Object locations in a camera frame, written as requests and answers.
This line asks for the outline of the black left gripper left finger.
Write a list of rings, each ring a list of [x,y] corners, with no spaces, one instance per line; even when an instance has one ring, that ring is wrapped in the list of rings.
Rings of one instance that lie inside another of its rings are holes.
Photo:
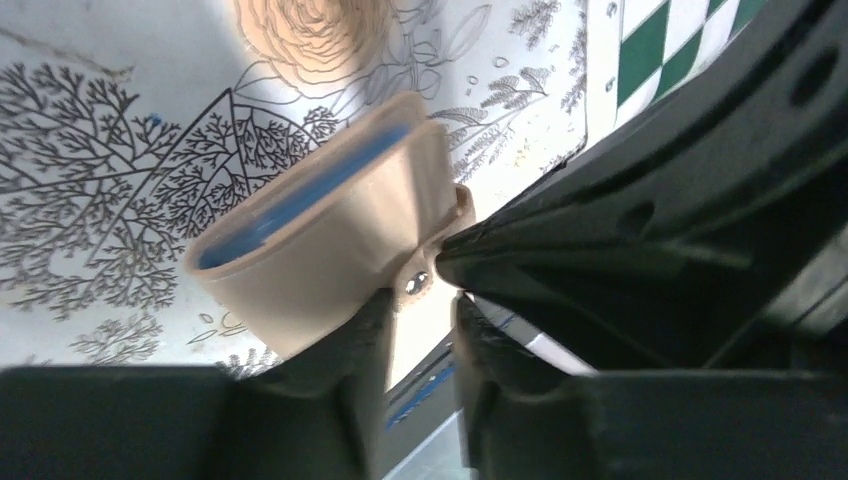
[[[1,373],[5,479],[374,479],[394,324],[380,289],[260,375],[214,367]]]

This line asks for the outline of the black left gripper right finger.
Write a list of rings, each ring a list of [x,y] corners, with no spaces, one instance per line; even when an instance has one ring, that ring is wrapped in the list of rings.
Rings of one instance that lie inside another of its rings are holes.
[[[847,383],[810,372],[569,375],[453,305],[465,460],[481,479],[843,479]]]

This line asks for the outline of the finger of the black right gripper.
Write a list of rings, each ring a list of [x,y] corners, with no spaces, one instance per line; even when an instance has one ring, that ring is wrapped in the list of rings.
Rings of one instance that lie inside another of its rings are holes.
[[[770,1],[442,276],[598,369],[847,363],[847,5]]]

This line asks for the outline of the blue credit card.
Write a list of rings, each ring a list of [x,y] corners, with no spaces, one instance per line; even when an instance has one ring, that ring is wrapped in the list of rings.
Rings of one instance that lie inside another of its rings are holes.
[[[307,181],[305,186],[296,188],[293,193],[273,203],[246,227],[238,229],[228,239],[205,248],[200,255],[198,266],[201,269],[219,267],[257,250],[272,234],[339,188],[346,180],[407,136],[410,130],[410,127],[403,126],[389,128],[361,146],[355,146],[351,153],[343,153],[339,161],[319,173],[315,179]]]

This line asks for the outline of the green white chessboard mat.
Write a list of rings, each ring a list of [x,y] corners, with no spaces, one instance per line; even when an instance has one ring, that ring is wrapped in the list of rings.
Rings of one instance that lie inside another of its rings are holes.
[[[591,0],[587,146],[705,70],[764,0]]]

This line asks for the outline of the floral table mat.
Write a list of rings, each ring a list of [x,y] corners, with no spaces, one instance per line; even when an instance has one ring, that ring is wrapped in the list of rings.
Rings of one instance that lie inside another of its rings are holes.
[[[486,217],[585,137],[582,1],[5,1],[1,362],[277,357],[188,241],[416,91]]]

